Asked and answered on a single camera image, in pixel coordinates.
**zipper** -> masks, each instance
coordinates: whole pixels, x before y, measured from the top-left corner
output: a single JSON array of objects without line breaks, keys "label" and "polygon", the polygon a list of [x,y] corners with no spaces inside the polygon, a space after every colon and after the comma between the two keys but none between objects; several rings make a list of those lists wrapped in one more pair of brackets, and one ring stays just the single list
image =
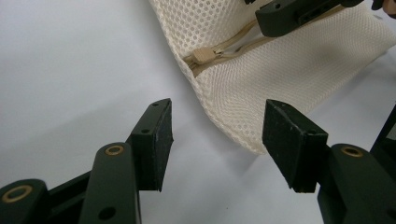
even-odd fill
[{"label": "zipper", "polygon": [[[323,13],[319,17],[315,18],[311,22],[304,24],[298,29],[305,27],[306,25],[327,18],[335,13],[338,13],[345,9],[344,7],[337,6],[329,11]],[[245,27],[243,27],[236,35],[220,43],[212,48],[200,48],[192,51],[191,55],[185,57],[183,61],[189,66],[194,77],[198,77],[204,70],[219,63],[225,63],[233,58],[239,57],[246,52],[253,50],[263,44],[266,44],[277,37],[262,36],[260,38],[249,41],[248,43],[241,45],[236,50],[230,52],[230,49],[234,47],[234,44],[245,37],[253,27],[257,26],[257,20],[251,21]]]}]

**beige mesh bag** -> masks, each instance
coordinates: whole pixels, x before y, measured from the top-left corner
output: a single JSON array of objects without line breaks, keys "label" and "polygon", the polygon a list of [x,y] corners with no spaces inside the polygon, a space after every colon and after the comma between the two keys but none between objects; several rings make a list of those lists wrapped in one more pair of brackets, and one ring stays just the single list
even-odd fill
[{"label": "beige mesh bag", "polygon": [[150,0],[175,58],[210,119],[250,151],[266,152],[265,100],[306,113],[396,43],[361,4],[333,9],[279,38],[263,37],[259,0]]}]

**zipper pull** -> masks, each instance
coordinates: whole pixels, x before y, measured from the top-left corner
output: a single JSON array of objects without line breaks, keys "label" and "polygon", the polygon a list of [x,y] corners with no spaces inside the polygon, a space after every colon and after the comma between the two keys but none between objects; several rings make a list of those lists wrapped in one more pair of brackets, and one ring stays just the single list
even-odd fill
[{"label": "zipper pull", "polygon": [[192,52],[192,60],[195,63],[198,64],[205,64],[205,63],[211,63],[215,61],[215,59],[220,56],[222,53],[221,50],[216,50],[214,51],[211,48],[201,48],[201,49],[195,49]]}]

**white mesh fabric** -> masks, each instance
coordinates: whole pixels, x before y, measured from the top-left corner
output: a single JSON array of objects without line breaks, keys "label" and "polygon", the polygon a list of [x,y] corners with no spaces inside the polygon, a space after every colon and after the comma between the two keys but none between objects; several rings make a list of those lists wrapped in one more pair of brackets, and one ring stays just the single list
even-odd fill
[{"label": "white mesh fabric", "polygon": [[261,140],[266,99],[287,102],[306,113],[396,43],[382,22],[358,6],[194,78],[182,57],[235,35],[265,1],[248,7],[243,0],[150,2],[206,114],[235,142],[257,154],[266,152]]}]

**white table surface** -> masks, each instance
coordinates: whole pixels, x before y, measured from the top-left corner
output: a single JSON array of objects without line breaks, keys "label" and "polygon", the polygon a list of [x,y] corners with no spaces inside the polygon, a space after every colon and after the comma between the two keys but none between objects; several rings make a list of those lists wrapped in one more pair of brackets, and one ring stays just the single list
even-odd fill
[{"label": "white table surface", "polygon": [[[100,147],[168,97],[175,142],[163,192],[141,192],[143,223],[322,223],[316,194],[288,189],[270,156],[211,123],[149,2],[0,3],[0,187],[39,178],[52,189],[91,170]],[[329,145],[370,148],[395,100],[393,48],[308,116]]]}]

